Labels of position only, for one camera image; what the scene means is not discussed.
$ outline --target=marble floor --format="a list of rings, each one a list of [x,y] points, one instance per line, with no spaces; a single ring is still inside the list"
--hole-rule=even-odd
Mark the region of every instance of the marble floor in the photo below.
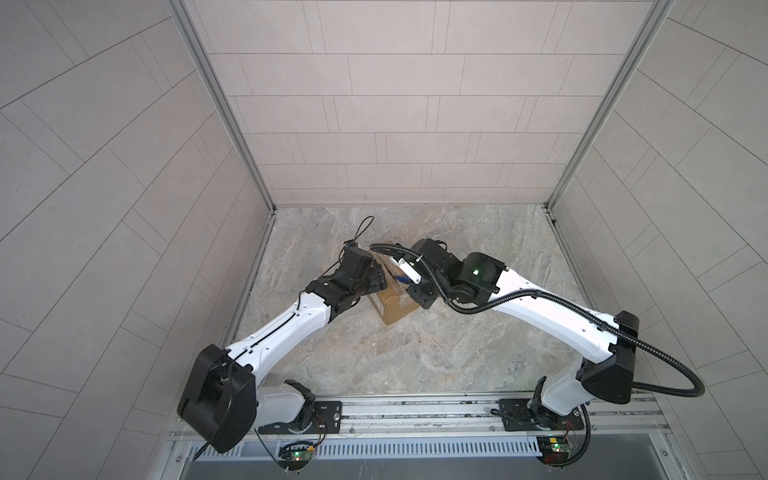
[[[237,338],[285,310],[336,261],[344,240],[411,246],[444,240],[459,259],[479,251],[584,304],[539,205],[281,208]],[[453,312],[438,299],[387,326],[366,299],[300,343],[265,385],[295,379],[319,395],[531,390],[577,353],[522,320],[493,311]]]

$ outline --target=cardboard box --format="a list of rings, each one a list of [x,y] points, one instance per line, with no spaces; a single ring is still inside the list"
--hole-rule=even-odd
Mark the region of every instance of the cardboard box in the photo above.
[[[373,295],[368,295],[368,300],[371,301],[373,308],[376,309],[376,312],[382,317],[384,323],[386,325],[392,325],[413,310],[419,308],[419,305],[414,302],[408,292],[406,292],[406,288],[408,287],[395,278],[395,276],[407,277],[399,267],[395,265],[388,256],[376,252],[372,253],[376,258],[376,261],[379,262],[384,269],[386,288]]]

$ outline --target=tiled wall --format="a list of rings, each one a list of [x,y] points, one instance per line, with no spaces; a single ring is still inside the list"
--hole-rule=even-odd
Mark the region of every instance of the tiled wall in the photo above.
[[[187,0],[278,204],[546,200],[650,2]]]
[[[699,480],[768,478],[765,25],[763,0],[678,0],[554,209],[600,309],[707,384],[665,410]]]
[[[162,0],[2,5],[0,478],[140,478],[266,207]]]

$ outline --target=black mounting plate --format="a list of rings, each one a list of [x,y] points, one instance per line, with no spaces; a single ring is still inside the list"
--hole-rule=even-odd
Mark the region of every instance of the black mounting plate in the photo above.
[[[334,414],[339,414],[339,419],[334,420]],[[322,422],[320,425],[325,425],[323,431],[325,433],[339,433],[341,429],[341,402],[315,402],[315,416],[320,417]],[[288,429],[286,423],[270,423],[263,427],[259,427],[259,435],[310,435],[319,434],[317,425],[315,422],[310,422],[310,426],[304,432],[295,433]]]
[[[536,429],[533,420],[531,418],[531,411],[528,409],[528,401],[530,399],[501,399],[498,401],[498,409],[501,412],[508,413],[508,415],[502,416],[504,422],[505,432],[520,432]],[[565,430],[567,426],[565,422],[568,421],[571,424],[570,430],[583,430],[584,421],[581,419],[581,412],[578,409],[573,409],[565,417],[557,417],[557,430]]]

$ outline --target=gray tile wall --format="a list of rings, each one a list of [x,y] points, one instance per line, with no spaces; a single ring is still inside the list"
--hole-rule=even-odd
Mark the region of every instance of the gray tile wall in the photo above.
[[[650,2],[187,7],[278,204],[509,204],[548,198]]]
[[[0,478],[141,478],[266,205],[162,0],[9,0],[0,63]]]
[[[761,0],[678,0],[554,208],[599,308],[708,385],[660,399],[700,480],[768,478],[767,22]]]

